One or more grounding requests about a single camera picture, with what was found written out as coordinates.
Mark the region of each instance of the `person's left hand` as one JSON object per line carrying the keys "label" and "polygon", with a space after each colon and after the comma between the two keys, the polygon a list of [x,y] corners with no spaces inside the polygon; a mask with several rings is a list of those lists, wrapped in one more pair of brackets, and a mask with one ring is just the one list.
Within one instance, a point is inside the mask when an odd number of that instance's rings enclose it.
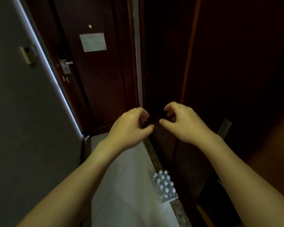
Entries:
{"label": "person's left hand", "polygon": [[139,119],[145,122],[148,117],[148,112],[142,107],[125,112],[114,123],[104,141],[115,147],[119,154],[135,147],[153,132],[154,125],[144,129],[139,128]]}

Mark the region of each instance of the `floor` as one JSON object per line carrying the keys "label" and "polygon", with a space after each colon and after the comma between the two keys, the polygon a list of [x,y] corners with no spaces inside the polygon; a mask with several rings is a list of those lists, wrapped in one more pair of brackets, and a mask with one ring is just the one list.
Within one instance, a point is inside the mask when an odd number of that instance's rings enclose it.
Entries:
{"label": "floor", "polygon": [[[92,137],[92,151],[107,135]],[[123,152],[108,168],[94,195],[92,226],[178,227],[171,205],[159,201],[150,179],[154,171],[143,142]]]}

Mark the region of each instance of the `white light strip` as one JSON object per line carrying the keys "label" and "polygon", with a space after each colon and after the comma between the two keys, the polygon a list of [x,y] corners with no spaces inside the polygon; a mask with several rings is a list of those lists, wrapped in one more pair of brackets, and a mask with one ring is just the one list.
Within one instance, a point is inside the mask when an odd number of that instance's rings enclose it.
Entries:
{"label": "white light strip", "polygon": [[50,77],[50,80],[53,84],[53,87],[55,88],[56,92],[60,96],[62,102],[64,103],[65,109],[68,111],[68,114],[69,114],[74,126],[76,127],[78,135],[80,136],[80,138],[82,138],[82,133],[81,133],[80,128],[79,128],[79,126],[76,122],[76,119],[75,119],[74,115],[72,114],[71,109],[70,109],[70,107],[69,107],[69,105],[68,105],[68,103],[67,103],[67,101],[66,101],[66,99],[65,99],[65,97],[64,97],[64,95],[61,91],[61,88],[60,88],[60,86],[59,86],[59,84],[56,80],[56,77],[53,73],[53,70],[51,69],[51,67],[49,65],[49,62],[48,62],[48,60],[45,56],[45,53],[44,53],[44,51],[43,51],[43,49],[42,49],[42,47],[39,43],[39,40],[38,40],[34,30],[33,30],[33,27],[30,24],[30,21],[29,21],[27,15],[26,15],[26,12],[24,11],[24,8],[23,8],[20,0],[12,0],[12,1],[14,3],[15,9],[16,9],[16,11],[17,11],[17,13],[18,13],[18,15],[21,19],[21,22],[23,23],[23,26],[26,29],[28,36],[30,37],[30,39],[36,45],[36,47],[38,49],[40,59],[43,63],[43,66],[47,69],[47,73],[49,74],[49,77]]}

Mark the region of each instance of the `orange vertical trim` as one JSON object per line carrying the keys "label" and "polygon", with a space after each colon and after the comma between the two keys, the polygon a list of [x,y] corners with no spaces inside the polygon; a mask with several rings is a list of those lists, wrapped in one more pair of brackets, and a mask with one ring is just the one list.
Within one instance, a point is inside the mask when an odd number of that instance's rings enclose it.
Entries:
{"label": "orange vertical trim", "polygon": [[184,94],[185,94],[187,76],[188,76],[188,71],[189,71],[189,66],[190,66],[191,52],[193,50],[193,40],[195,39],[195,35],[196,35],[196,28],[197,28],[198,16],[199,16],[199,11],[200,11],[200,5],[201,5],[201,0],[196,0],[196,7],[195,7],[195,13],[193,15],[193,25],[191,27],[190,41],[189,41],[189,46],[188,46],[187,60],[186,60],[186,65],[185,65],[181,99],[180,99],[180,103],[182,104],[184,101]]}

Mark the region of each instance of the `person's left arm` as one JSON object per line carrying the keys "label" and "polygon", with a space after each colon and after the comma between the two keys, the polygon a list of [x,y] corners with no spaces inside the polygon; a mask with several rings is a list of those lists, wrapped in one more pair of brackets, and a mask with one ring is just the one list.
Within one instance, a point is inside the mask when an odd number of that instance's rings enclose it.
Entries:
{"label": "person's left arm", "polygon": [[78,226],[82,213],[91,202],[107,168],[125,150],[149,136],[153,125],[139,128],[149,114],[143,108],[124,113],[112,126],[87,160],[51,191],[18,225],[18,227]]}

